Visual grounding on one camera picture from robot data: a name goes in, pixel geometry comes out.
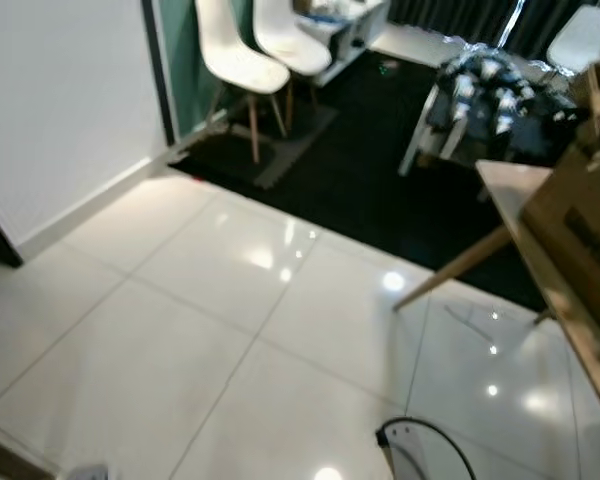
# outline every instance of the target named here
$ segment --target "black cable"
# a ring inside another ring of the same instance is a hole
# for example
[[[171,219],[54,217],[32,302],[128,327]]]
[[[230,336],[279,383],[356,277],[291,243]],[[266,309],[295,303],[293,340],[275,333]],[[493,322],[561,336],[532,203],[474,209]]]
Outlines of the black cable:
[[[376,438],[378,440],[378,445],[380,447],[390,447],[389,439],[387,438],[385,430],[395,423],[402,423],[402,422],[415,423],[417,425],[422,425],[423,427],[427,427],[427,428],[433,430],[434,432],[437,432],[438,434],[440,434],[454,448],[454,450],[458,453],[458,455],[460,455],[460,458],[462,459],[462,463],[464,463],[464,466],[467,469],[467,472],[469,473],[471,480],[476,480],[476,474],[473,472],[473,468],[471,467],[471,464],[469,463],[469,460],[467,459],[467,457],[464,454],[464,452],[462,451],[462,449],[440,427],[429,422],[428,420],[423,420],[421,418],[415,418],[415,417],[395,417],[391,420],[388,420],[376,432]]]

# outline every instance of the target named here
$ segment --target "white wall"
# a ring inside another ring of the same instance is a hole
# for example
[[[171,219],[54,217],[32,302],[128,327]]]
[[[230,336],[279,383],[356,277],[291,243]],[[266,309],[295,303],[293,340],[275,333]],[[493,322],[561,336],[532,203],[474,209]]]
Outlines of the white wall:
[[[165,149],[140,0],[0,0],[0,225],[14,245]]]

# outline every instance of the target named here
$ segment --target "chair seat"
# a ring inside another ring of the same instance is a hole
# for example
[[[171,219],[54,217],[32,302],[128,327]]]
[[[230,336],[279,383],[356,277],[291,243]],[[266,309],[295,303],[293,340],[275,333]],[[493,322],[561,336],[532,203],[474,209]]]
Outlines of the chair seat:
[[[331,63],[329,50],[300,30],[281,35],[261,34],[258,43],[267,54],[306,77],[323,72]]]
[[[219,79],[263,95],[277,92],[289,81],[284,65],[243,44],[210,49],[206,64]]]
[[[600,60],[600,8],[580,7],[551,42],[547,59],[574,73]]]

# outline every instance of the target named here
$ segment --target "white chair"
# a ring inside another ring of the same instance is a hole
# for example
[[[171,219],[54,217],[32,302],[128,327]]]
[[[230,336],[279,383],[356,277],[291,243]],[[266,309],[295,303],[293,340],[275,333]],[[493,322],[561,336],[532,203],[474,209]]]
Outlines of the white chair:
[[[260,161],[256,95],[268,95],[283,136],[286,136],[280,109],[274,95],[289,80],[289,70],[281,63],[249,48],[240,38],[229,0],[196,0],[198,34],[202,58],[209,71],[221,82],[249,92],[249,119],[253,160]],[[207,126],[220,102],[224,85],[215,94]]]
[[[307,35],[296,25],[292,0],[254,0],[253,31],[256,42],[271,57],[303,77],[313,77],[329,67],[331,54],[327,47]],[[287,90],[286,127],[293,116],[293,84]],[[315,88],[311,87],[314,107]]]
[[[600,60],[600,8],[578,8],[549,45],[547,59],[558,70],[572,74]]]

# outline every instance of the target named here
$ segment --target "curtain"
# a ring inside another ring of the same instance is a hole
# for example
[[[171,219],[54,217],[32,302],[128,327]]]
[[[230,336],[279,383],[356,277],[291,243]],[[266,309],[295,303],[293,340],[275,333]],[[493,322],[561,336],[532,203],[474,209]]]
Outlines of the curtain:
[[[505,50],[530,60],[544,60],[549,44],[578,7],[597,3],[527,0]],[[392,0],[389,19],[495,46],[516,4],[516,0]]]

